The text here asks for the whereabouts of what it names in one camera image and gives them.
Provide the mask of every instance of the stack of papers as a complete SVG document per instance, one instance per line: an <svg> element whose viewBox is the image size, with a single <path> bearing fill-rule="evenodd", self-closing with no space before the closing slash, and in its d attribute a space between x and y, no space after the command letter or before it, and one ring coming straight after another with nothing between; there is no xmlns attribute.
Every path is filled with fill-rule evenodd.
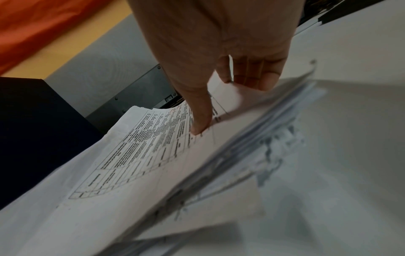
<svg viewBox="0 0 405 256"><path fill-rule="evenodd" d="M324 94L312 73L270 93L221 84L210 92L212 125L198 136L189 133L185 102L132 107L102 140L0 212L5 255L141 253L159 237L264 215L258 184L302 144L294 120Z"/></svg>

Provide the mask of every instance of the hand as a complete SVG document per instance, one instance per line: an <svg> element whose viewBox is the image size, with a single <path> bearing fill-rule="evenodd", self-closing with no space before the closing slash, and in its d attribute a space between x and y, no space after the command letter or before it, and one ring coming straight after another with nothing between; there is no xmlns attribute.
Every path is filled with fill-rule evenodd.
<svg viewBox="0 0 405 256"><path fill-rule="evenodd" d="M129 0L153 54L189 104L191 133L212 119L207 82L267 91L277 83L304 0Z"/></svg>

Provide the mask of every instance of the gray panel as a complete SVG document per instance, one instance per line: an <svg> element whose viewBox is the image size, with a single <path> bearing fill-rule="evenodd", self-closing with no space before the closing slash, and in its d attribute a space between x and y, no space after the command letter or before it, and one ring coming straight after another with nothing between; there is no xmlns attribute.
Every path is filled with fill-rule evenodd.
<svg viewBox="0 0 405 256"><path fill-rule="evenodd" d="M161 107L161 102L169 102L175 95L176 92L169 84L163 69L155 66L86 119L105 134L130 107Z"/></svg>
<svg viewBox="0 0 405 256"><path fill-rule="evenodd" d="M81 115L88 116L156 65L130 15L45 81Z"/></svg>

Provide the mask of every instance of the beige floor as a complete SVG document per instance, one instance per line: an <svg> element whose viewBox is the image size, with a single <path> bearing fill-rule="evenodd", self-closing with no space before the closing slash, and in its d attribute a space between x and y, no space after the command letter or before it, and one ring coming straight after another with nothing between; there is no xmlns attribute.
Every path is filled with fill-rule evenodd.
<svg viewBox="0 0 405 256"><path fill-rule="evenodd" d="M129 14L126 0L114 0L3 76L44 79Z"/></svg>

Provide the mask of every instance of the orange fabric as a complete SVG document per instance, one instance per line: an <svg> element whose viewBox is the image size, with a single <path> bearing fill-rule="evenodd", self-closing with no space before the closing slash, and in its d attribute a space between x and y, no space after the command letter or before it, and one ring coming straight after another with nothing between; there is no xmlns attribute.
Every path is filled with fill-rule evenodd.
<svg viewBox="0 0 405 256"><path fill-rule="evenodd" d="M111 0L0 0L0 75Z"/></svg>

